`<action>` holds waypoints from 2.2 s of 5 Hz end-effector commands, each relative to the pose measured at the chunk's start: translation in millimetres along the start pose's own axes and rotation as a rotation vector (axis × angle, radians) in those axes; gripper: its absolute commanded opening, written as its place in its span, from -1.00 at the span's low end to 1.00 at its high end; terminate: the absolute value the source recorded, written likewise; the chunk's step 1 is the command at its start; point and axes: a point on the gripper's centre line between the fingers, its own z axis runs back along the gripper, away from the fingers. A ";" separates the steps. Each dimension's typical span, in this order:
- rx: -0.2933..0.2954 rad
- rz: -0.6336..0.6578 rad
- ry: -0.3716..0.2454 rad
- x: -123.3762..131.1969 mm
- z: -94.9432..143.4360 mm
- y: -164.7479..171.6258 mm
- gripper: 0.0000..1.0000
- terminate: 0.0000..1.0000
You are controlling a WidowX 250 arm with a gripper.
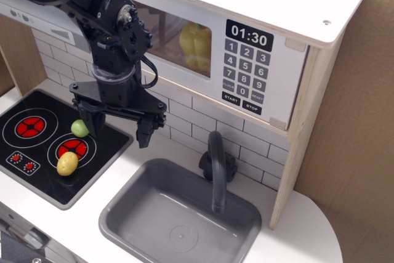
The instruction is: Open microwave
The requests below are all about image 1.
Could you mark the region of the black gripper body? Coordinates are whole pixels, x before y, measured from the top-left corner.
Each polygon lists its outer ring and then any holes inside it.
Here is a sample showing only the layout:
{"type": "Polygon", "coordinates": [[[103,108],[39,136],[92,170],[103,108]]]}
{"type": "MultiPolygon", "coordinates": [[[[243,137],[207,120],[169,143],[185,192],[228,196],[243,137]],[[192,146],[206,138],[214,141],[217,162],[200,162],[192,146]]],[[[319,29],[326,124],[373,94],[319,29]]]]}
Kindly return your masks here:
{"type": "Polygon", "coordinates": [[[82,105],[89,111],[100,111],[133,121],[142,118],[153,120],[154,127],[166,122],[166,104],[147,92],[158,82],[158,74],[148,84],[142,84],[141,72],[135,69],[126,77],[111,80],[102,76],[95,81],[73,83],[69,90],[74,95],[75,106],[82,105]]]}

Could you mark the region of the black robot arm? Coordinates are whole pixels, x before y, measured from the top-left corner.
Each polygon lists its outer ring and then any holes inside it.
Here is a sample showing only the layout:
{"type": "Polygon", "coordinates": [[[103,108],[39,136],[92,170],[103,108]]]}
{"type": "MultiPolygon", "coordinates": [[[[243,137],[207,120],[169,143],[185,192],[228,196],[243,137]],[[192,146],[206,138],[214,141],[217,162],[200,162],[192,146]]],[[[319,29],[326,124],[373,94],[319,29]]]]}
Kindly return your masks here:
{"type": "Polygon", "coordinates": [[[139,19],[132,0],[28,0],[54,6],[77,24],[92,53],[91,82],[73,83],[73,103],[92,136],[103,130],[107,115],[137,123],[140,148],[149,145],[155,130],[166,122],[166,104],[149,94],[141,66],[153,68],[146,57],[152,35],[139,19]]]}

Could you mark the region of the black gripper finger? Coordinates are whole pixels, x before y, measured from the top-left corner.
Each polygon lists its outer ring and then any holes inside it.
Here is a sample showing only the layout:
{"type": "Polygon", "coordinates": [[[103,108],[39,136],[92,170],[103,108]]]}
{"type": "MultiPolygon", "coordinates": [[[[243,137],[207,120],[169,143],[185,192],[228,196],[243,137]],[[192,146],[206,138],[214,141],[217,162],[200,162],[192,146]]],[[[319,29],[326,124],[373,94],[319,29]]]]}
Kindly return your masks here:
{"type": "Polygon", "coordinates": [[[152,119],[142,118],[137,121],[136,138],[139,143],[139,148],[147,148],[153,132],[154,126],[152,119]]]}
{"type": "Polygon", "coordinates": [[[89,111],[82,105],[78,105],[78,111],[89,134],[93,137],[98,137],[102,133],[105,125],[105,114],[100,111],[89,111]]]}

